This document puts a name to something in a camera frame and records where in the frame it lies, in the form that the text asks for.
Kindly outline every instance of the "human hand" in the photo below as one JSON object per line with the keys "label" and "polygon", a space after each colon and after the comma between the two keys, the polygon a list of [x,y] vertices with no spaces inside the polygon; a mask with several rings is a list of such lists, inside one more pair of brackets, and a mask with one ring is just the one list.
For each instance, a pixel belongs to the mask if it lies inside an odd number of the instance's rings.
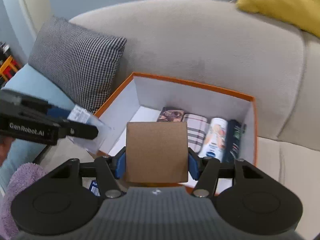
{"label": "human hand", "polygon": [[10,150],[11,144],[15,139],[11,137],[4,137],[2,142],[0,143],[0,166],[7,158],[8,152]]}

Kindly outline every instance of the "white bottle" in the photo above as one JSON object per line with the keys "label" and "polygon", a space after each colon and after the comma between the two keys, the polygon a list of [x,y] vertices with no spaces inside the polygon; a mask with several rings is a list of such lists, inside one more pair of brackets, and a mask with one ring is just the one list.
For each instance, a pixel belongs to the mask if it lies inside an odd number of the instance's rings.
{"label": "white bottle", "polygon": [[225,149],[227,126],[228,121],[222,118],[213,118],[211,120],[199,157],[203,158],[209,156],[222,161]]}

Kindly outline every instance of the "yellow pillow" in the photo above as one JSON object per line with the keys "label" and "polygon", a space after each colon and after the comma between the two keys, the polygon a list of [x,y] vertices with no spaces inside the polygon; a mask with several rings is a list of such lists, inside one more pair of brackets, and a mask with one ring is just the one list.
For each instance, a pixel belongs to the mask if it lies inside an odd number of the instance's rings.
{"label": "yellow pillow", "polygon": [[262,13],[320,38],[320,0],[237,0],[239,9]]}

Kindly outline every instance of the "purple fluffy fabric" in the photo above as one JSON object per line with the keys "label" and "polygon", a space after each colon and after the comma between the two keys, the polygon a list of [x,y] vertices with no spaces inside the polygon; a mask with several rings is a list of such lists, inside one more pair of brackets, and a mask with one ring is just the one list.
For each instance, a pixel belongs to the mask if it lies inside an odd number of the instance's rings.
{"label": "purple fluffy fabric", "polygon": [[43,168],[33,163],[21,165],[12,175],[8,189],[2,200],[0,215],[0,235],[9,240],[14,238],[19,230],[11,216],[11,202],[20,192],[31,186],[45,175]]}

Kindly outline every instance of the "transparent plastic bag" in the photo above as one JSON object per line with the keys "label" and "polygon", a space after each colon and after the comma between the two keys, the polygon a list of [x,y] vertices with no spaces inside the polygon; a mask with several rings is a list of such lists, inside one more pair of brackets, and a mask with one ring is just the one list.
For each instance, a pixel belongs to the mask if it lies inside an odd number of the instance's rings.
{"label": "transparent plastic bag", "polygon": [[97,117],[95,117],[93,114],[88,112],[86,109],[77,105],[70,112],[68,119],[75,122],[94,125],[98,128],[98,136],[93,140],[68,136],[68,138],[74,144],[80,146],[81,148],[92,154],[96,154],[99,151],[104,140],[106,139],[107,133],[111,130],[111,128],[104,122],[99,120]]}

